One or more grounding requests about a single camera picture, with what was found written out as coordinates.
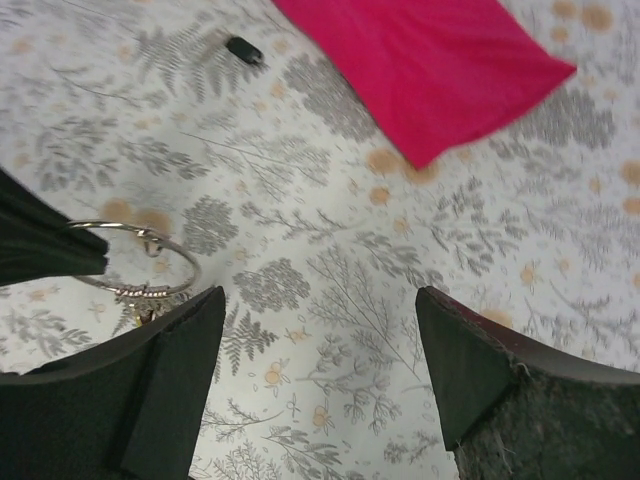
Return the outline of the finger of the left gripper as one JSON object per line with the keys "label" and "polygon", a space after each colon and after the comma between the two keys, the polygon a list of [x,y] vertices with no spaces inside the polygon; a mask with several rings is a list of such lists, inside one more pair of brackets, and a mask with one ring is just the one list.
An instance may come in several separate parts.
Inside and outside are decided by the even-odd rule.
{"label": "finger of the left gripper", "polygon": [[1,173],[1,284],[49,277],[100,275],[108,243]]}

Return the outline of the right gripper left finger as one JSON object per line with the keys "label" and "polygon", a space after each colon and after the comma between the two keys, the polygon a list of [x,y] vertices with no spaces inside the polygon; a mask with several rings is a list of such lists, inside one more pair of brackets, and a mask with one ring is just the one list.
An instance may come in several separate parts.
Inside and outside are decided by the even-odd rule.
{"label": "right gripper left finger", "polygon": [[2,374],[2,478],[188,478],[225,308],[213,287],[96,347]]}

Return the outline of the large metal keyring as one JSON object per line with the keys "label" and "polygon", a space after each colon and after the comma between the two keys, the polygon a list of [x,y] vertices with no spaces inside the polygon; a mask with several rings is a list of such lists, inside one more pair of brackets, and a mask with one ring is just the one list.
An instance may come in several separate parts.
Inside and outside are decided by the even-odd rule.
{"label": "large metal keyring", "polygon": [[201,276],[197,259],[169,235],[150,226],[108,220],[75,220],[73,230],[105,233],[115,242],[115,262],[101,275],[80,275],[86,285],[121,299],[164,300],[187,292]]}

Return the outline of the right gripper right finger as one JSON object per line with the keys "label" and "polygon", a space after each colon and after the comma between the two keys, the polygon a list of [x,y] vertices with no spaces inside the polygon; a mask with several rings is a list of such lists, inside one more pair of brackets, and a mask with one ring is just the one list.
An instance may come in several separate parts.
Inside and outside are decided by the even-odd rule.
{"label": "right gripper right finger", "polygon": [[638,478],[637,373],[551,348],[432,286],[415,306],[460,478]]}

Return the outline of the bunch of tagged keys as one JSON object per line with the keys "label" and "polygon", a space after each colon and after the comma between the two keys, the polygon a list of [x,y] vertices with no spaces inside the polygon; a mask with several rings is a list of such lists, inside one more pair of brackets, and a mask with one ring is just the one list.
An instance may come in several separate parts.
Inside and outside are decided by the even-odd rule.
{"label": "bunch of tagged keys", "polygon": [[131,304],[132,313],[137,326],[153,322],[165,310],[165,303],[157,299],[141,299]]}

